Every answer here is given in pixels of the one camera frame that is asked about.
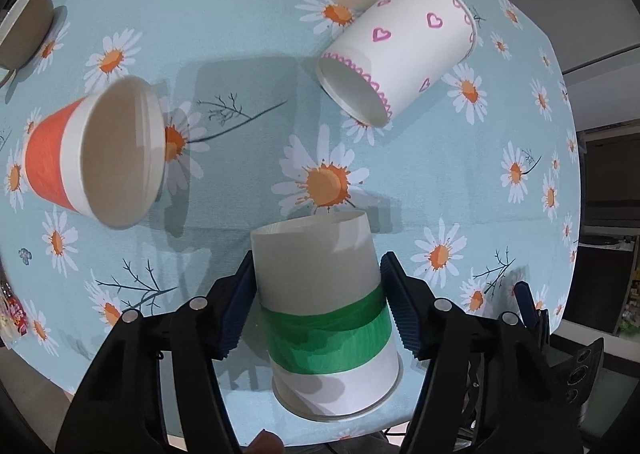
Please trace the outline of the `person's left hand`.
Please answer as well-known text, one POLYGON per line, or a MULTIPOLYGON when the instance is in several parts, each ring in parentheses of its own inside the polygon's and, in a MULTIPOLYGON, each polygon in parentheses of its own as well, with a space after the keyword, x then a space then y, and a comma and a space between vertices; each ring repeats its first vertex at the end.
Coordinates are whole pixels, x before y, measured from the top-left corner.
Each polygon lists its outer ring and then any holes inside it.
POLYGON ((282 440, 270 431, 262 430, 250 445, 245 449, 245 454, 284 454, 285 446, 282 440))

